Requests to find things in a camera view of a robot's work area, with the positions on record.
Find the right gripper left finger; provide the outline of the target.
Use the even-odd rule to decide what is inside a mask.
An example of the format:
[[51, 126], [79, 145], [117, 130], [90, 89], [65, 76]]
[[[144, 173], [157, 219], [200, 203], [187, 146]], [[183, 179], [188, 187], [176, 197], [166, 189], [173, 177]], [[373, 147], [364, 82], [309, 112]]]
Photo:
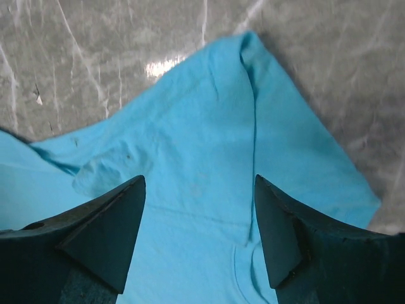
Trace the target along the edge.
[[20, 230], [1, 232], [2, 303], [115, 303], [146, 200], [141, 175]]

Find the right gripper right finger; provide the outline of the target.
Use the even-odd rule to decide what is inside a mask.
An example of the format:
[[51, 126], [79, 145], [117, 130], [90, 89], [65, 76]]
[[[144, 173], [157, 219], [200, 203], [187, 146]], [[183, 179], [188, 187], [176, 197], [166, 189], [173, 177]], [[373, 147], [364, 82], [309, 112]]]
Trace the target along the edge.
[[329, 217], [257, 176], [254, 204], [279, 303], [403, 303], [404, 234]]

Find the turquoise polo shirt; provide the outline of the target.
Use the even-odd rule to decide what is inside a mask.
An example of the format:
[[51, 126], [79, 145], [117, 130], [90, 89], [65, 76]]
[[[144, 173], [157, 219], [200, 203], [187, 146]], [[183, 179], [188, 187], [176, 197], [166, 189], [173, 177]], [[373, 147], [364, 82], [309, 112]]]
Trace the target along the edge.
[[42, 142], [1, 133], [1, 228], [136, 175], [146, 205], [119, 303], [276, 303], [254, 210], [262, 175], [365, 228], [380, 207], [254, 32], [220, 39], [107, 120]]

